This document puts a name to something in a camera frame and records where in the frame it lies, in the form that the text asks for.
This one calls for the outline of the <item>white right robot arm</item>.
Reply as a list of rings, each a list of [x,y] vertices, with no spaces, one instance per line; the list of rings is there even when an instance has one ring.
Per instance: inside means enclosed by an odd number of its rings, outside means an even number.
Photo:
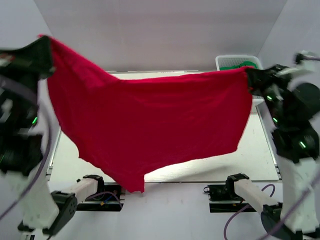
[[[320,137],[310,123],[320,111],[320,90],[307,82],[288,89],[293,78],[308,72],[306,67],[282,65],[246,69],[249,92],[264,98],[275,125],[271,135],[283,201],[265,194],[242,173],[228,176],[224,188],[229,198],[241,198],[255,209],[266,234],[280,240],[320,237],[314,193],[320,179]]]

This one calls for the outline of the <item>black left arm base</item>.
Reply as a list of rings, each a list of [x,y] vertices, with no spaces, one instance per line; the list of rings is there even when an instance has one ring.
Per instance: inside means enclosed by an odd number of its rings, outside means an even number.
[[[105,183],[101,194],[86,200],[77,206],[77,211],[120,212],[125,203],[126,190],[116,183]]]

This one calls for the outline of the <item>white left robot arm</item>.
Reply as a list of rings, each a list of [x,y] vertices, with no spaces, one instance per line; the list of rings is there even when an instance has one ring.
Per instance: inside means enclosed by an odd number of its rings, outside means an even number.
[[[49,113],[38,101],[38,82],[53,75],[51,41],[42,36],[19,49],[0,51],[0,173],[18,194],[21,232],[40,229],[55,236],[74,216],[80,203],[105,196],[101,176],[86,175],[71,187],[50,191],[47,160],[52,145]],[[41,134],[31,134],[42,114],[46,121],[46,148]]]

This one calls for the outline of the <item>red t shirt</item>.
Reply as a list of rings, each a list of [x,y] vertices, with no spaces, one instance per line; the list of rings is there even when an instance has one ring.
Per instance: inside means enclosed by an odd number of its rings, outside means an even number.
[[[79,157],[129,192],[157,169],[233,153],[252,108],[247,68],[120,79],[50,38],[48,93]]]

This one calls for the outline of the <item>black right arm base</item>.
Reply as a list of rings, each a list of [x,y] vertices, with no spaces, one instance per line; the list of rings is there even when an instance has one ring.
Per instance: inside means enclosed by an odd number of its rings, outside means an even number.
[[[223,184],[208,185],[203,192],[208,195],[210,213],[236,213],[248,205],[241,197],[230,194]]]

